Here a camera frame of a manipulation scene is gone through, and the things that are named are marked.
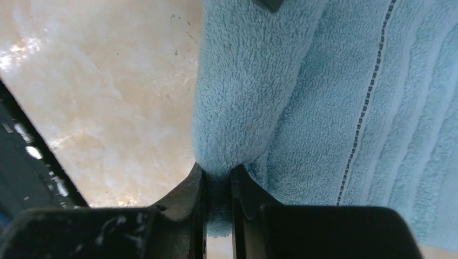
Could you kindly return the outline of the light blue towel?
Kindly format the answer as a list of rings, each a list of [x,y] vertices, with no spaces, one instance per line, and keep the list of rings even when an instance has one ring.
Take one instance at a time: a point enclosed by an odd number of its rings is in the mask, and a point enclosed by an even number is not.
[[[289,205],[396,210],[457,250],[457,1],[204,1],[192,142],[231,231],[230,171]]]

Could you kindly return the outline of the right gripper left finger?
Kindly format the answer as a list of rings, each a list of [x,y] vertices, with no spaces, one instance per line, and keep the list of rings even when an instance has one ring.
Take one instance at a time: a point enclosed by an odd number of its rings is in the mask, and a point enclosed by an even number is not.
[[[205,258],[206,207],[194,165],[148,207],[25,211],[1,236],[1,258]]]

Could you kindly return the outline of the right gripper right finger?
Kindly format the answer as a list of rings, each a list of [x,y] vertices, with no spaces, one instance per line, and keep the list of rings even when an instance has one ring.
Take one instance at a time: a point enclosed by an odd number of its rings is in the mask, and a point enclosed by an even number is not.
[[[234,258],[421,258],[402,217],[367,206],[289,206],[231,171]]]

